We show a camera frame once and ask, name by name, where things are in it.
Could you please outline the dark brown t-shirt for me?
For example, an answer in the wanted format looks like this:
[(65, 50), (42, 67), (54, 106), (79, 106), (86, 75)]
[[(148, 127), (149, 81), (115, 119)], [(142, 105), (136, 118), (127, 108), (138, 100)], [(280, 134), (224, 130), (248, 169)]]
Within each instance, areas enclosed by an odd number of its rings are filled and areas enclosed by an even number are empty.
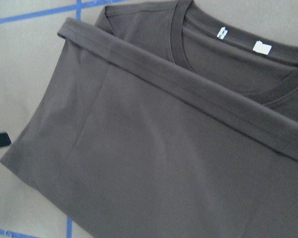
[(298, 238), (298, 47), (191, 0), (68, 18), (1, 158), (95, 238)]

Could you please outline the blue tape grid lines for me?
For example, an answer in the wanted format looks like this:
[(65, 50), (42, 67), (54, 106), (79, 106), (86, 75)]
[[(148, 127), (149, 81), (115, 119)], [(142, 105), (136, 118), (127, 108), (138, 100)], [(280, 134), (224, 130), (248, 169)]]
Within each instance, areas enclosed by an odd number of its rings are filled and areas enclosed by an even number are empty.
[[(81, 11), (82, 9), (97, 7), (101, 5), (108, 5), (118, 2), (124, 2), (126, 0), (91, 0), (82, 2), (81, 0), (76, 0), (75, 4), (60, 6), (51, 9), (40, 10), (36, 12), (24, 13), (21, 15), (14, 15), (9, 17), (0, 18), (0, 25), (10, 22), (17, 22), (26, 19), (34, 19), (38, 17), (60, 14), (64, 12), (75, 11), (75, 17), (78, 20), (81, 20)], [(0, 229), (0, 236), (6, 238), (38, 238), (36, 236), (26, 235), (23, 233), (18, 233), (14, 231)], [(67, 217), (66, 221), (66, 238), (73, 237), (73, 221), (70, 217)]]

